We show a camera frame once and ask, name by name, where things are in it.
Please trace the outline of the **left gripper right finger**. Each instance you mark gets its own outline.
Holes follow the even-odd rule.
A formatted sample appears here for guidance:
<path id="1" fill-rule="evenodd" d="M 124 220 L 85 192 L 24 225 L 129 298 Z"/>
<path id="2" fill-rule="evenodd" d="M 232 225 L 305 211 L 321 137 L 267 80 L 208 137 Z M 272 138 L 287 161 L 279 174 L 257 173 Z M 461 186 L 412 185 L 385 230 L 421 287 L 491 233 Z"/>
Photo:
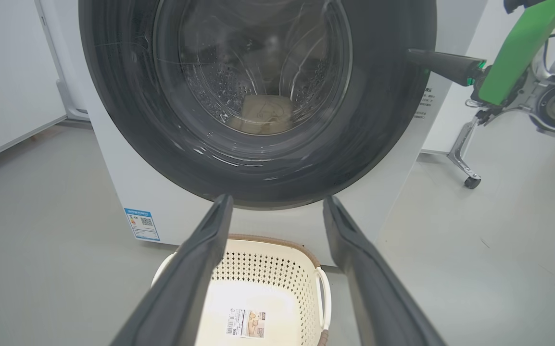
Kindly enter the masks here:
<path id="1" fill-rule="evenodd" d="M 331 257 L 348 279 L 361 344 L 443 346 L 444 340 L 335 196 L 323 201 Z"/>

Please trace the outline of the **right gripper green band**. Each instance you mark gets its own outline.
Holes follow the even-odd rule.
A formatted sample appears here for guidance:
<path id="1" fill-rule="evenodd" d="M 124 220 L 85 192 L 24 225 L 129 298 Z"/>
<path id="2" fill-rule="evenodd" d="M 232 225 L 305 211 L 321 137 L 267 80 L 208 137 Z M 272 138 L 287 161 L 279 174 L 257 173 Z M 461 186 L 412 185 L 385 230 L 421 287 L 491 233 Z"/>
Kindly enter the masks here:
<path id="1" fill-rule="evenodd" d="M 465 136 L 506 112 L 522 112 L 537 131 L 555 138 L 555 61 L 547 66 L 549 40 L 555 38 L 555 0 L 506 0 L 508 13 L 524 12 L 508 33 L 492 65 L 485 59 L 408 49 L 408 61 L 453 83 L 474 85 L 471 101 L 479 111 L 465 125 Z"/>

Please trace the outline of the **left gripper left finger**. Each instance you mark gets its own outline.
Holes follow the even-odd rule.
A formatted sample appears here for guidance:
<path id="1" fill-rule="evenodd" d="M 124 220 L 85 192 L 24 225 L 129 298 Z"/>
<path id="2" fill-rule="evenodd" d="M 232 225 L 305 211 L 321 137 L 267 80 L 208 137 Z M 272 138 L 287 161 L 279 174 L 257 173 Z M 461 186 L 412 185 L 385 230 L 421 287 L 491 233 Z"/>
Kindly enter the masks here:
<path id="1" fill-rule="evenodd" d="M 233 198 L 220 195 L 117 333 L 113 346 L 193 346 L 228 239 Z"/>

